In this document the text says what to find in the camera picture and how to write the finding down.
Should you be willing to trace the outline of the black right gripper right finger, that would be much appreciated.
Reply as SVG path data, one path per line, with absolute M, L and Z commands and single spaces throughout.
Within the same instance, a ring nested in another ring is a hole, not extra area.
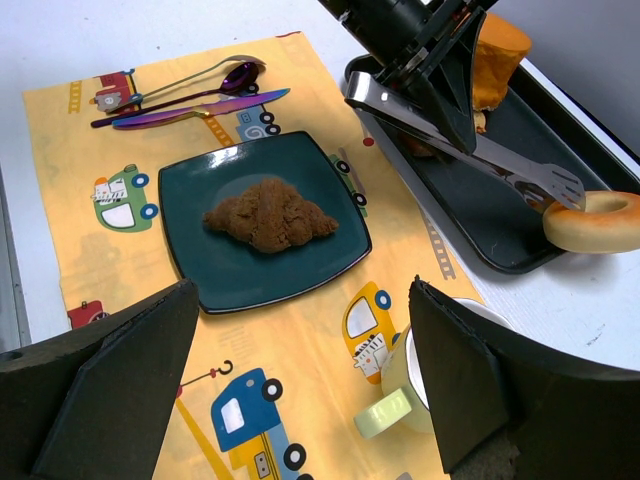
M 639 374 L 503 327 L 421 279 L 411 329 L 454 479 L 635 479 Z

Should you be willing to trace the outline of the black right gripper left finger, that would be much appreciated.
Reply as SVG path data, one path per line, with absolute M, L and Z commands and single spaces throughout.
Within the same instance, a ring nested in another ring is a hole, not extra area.
M 198 319 L 178 283 L 1 355 L 4 479 L 149 479 Z

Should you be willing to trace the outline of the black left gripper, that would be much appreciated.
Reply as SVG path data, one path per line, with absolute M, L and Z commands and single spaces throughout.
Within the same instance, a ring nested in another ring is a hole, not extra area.
M 384 66 L 377 80 L 405 95 L 458 150 L 476 148 L 473 63 L 493 1 L 323 1 Z

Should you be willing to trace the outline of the pale green mug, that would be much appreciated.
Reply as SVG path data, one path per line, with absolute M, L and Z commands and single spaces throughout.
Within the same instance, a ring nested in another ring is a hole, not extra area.
M 370 439 L 397 423 L 420 433 L 434 432 L 410 327 L 400 334 L 383 362 L 381 389 L 382 398 L 354 417 L 363 438 Z

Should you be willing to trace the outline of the metal tongs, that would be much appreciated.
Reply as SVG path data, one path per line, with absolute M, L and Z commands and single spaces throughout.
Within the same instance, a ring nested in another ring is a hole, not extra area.
M 494 176 L 516 191 L 532 209 L 544 212 L 554 202 L 583 211 L 586 194 L 581 180 L 555 165 L 540 164 L 478 135 L 470 153 L 458 150 L 419 109 L 366 72 L 354 71 L 347 82 L 345 101 L 374 117 L 420 139 L 471 167 Z

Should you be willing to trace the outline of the glazed bagel donut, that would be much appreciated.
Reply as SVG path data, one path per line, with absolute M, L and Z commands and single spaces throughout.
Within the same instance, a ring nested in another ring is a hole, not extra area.
M 542 217 L 547 240 L 573 253 L 613 254 L 639 249 L 639 196 L 618 191 L 588 191 L 584 211 L 558 202 Z

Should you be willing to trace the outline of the brown croissant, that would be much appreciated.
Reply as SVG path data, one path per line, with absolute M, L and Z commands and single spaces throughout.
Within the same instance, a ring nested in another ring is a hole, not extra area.
M 266 178 L 224 199 L 204 213 L 203 224 L 265 254 L 303 246 L 339 228 L 336 219 L 278 178 Z

